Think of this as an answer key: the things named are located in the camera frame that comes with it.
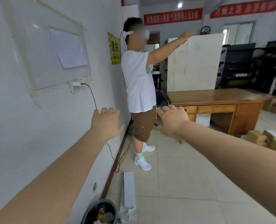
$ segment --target vr headset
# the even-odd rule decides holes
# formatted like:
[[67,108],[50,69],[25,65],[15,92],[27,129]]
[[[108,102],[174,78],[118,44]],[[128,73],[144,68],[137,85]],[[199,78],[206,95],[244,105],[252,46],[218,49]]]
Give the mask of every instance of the vr headset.
[[[134,31],[122,31],[122,37],[125,39],[127,37],[127,35],[133,34]],[[138,33],[141,37],[145,38],[145,39],[149,39],[149,30],[141,30],[140,32],[136,32]]]

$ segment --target white t-shirt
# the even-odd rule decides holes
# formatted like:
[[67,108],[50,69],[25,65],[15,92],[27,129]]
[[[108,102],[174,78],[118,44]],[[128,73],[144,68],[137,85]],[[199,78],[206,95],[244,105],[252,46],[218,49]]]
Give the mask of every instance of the white t-shirt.
[[131,113],[146,112],[156,105],[154,80],[150,68],[146,67],[147,57],[148,52],[128,50],[121,59],[121,68],[127,85],[128,108]]

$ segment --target shoe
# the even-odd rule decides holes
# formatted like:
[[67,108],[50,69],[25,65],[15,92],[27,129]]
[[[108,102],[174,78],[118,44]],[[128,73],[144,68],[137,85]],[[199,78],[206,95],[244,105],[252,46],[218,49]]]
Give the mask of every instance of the shoe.
[[156,149],[155,146],[145,144],[145,146],[142,147],[142,153],[144,153],[144,152],[153,152],[155,149]]
[[139,166],[144,171],[151,170],[151,165],[146,161],[144,156],[140,156],[139,158],[135,157],[134,164]]

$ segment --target person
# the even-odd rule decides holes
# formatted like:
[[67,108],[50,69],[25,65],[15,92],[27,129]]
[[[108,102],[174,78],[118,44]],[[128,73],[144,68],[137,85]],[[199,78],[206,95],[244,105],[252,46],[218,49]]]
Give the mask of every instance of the person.
[[[161,133],[184,139],[276,217],[276,151],[189,121],[182,107],[157,111]],[[119,114],[95,110],[84,136],[0,210],[0,224],[63,224],[104,144],[124,129]]]
[[183,33],[176,40],[149,53],[141,52],[146,44],[145,26],[141,18],[128,18],[123,30],[133,31],[125,39],[128,50],[122,56],[121,67],[127,85],[128,108],[133,117],[133,144],[136,151],[134,163],[148,171],[151,170],[151,165],[142,153],[155,150],[154,146],[147,145],[146,142],[156,121],[156,91],[151,68],[185,43],[193,32]]

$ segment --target forearm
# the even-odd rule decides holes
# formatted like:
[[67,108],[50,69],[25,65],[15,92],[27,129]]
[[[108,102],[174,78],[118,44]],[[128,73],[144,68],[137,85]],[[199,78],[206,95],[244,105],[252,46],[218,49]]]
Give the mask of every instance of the forearm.
[[191,121],[177,135],[276,216],[275,151]]
[[160,48],[155,49],[151,52],[156,57],[156,63],[159,63],[163,60],[165,60],[167,57],[170,56],[170,54],[173,53],[173,51],[177,48],[177,46],[180,45],[180,42],[178,39],[175,39]]
[[0,224],[64,223],[105,143],[88,131],[0,211]]

